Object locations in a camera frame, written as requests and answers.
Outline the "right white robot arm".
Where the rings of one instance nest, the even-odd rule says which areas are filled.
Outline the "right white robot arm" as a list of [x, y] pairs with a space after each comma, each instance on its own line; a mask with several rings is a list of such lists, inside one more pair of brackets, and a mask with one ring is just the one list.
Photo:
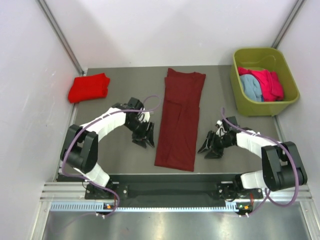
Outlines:
[[267, 188], [279, 191], [305, 185], [308, 181], [297, 146], [291, 142], [279, 142], [261, 135], [250, 128], [241, 128], [234, 116], [216, 122], [216, 131], [210, 130], [200, 149], [206, 159], [220, 159], [224, 150], [237, 146], [261, 159], [259, 171], [238, 174], [233, 180], [233, 192], [245, 198], [252, 189]]

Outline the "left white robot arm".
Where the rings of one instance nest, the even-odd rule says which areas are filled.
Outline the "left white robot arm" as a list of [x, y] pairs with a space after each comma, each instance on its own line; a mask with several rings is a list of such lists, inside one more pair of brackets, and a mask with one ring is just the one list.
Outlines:
[[100, 141], [119, 127], [131, 131], [132, 142], [143, 148], [154, 147], [154, 126], [151, 110], [137, 98], [115, 103], [101, 116], [82, 125], [71, 125], [60, 153], [59, 178], [87, 183], [91, 194], [108, 199], [115, 194], [113, 182], [98, 163]]

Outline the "dark red t-shirt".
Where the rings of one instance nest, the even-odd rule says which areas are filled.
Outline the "dark red t-shirt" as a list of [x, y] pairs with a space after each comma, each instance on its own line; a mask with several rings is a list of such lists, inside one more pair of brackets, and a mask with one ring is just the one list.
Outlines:
[[203, 73], [167, 70], [155, 166], [194, 171], [205, 80]]

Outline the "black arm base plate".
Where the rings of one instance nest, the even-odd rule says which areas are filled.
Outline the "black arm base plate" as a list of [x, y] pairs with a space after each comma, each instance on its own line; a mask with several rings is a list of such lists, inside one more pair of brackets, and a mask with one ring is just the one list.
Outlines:
[[137, 197], [207, 197], [226, 201], [263, 198], [261, 189], [238, 190], [231, 182], [114, 182], [106, 187], [124, 200]]

